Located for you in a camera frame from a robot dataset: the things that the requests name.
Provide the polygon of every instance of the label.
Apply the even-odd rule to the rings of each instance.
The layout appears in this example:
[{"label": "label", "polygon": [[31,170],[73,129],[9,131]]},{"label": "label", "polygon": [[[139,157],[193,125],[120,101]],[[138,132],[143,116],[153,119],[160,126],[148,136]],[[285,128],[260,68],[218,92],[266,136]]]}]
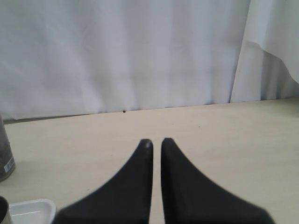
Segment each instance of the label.
[{"label": "label", "polygon": [[8,173],[11,167],[14,166],[14,157],[11,157],[8,163],[4,166],[5,173]]}]

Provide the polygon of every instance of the white tray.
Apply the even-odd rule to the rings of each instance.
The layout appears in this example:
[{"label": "white tray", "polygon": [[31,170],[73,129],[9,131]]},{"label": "white tray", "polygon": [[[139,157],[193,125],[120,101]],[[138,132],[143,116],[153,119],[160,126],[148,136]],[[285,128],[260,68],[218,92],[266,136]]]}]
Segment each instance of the white tray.
[{"label": "white tray", "polygon": [[54,202],[38,199],[9,205],[9,213],[14,224],[50,224],[55,216]]}]

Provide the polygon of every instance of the table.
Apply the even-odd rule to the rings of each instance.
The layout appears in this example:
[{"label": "table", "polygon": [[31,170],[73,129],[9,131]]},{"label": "table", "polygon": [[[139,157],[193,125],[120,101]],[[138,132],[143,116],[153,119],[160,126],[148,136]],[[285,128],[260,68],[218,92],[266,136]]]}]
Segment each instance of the table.
[{"label": "table", "polygon": [[162,224],[160,147],[173,137],[198,169],[278,224],[299,219],[299,99],[42,119],[6,130],[17,167],[0,194],[10,203],[48,198],[64,207],[109,180],[149,138],[150,223]]}]

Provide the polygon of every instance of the white curtain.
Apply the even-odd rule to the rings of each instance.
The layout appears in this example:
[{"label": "white curtain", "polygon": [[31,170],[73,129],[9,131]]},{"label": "white curtain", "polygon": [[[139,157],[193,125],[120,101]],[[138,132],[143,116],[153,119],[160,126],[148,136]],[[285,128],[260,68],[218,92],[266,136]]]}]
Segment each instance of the white curtain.
[{"label": "white curtain", "polygon": [[[267,25],[276,0],[260,2],[267,7],[250,0],[2,0],[0,113],[24,119],[299,96],[291,56],[265,41],[275,33]],[[264,14],[269,21],[259,28]]]}]

